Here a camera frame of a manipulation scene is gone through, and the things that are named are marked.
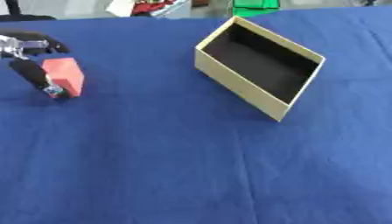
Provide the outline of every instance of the blue tablecloth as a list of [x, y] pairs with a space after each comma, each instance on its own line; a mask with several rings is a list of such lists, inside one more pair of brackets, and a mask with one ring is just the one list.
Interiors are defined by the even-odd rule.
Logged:
[[282, 123], [193, 67], [223, 20], [0, 24], [86, 75], [55, 103], [1, 62], [0, 223], [391, 223], [392, 8], [251, 20], [327, 58]]

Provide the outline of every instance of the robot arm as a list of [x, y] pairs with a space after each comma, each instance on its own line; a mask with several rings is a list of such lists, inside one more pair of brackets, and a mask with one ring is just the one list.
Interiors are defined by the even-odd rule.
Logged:
[[69, 97], [66, 89], [52, 82], [46, 71], [25, 54], [69, 53], [68, 48], [45, 34], [31, 31], [0, 31], [0, 51], [3, 57], [13, 58], [10, 67], [34, 87], [53, 98]]

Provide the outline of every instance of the blue fabric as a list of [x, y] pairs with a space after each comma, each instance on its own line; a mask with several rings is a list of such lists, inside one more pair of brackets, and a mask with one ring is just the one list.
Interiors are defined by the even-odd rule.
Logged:
[[251, 19], [327, 58], [281, 123], [193, 67], [222, 20], [0, 24], [62, 40], [86, 75], [58, 104], [1, 62], [0, 223], [392, 222], [391, 12]]

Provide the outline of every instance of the cardboard box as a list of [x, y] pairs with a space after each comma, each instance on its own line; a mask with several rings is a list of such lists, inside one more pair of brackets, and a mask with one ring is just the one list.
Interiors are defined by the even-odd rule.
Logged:
[[325, 60], [244, 18], [232, 17], [196, 46], [195, 66], [280, 122]]

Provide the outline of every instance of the white object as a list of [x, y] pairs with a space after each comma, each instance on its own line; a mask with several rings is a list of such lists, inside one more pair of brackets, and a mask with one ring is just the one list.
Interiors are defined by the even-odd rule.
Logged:
[[5, 4], [5, 1], [0, 1], [0, 15], [8, 15], [8, 7]]
[[106, 11], [121, 18], [128, 18], [134, 5], [135, 0], [113, 0]]
[[189, 18], [191, 16], [191, 0], [177, 0], [166, 5], [162, 10], [151, 13], [154, 18]]

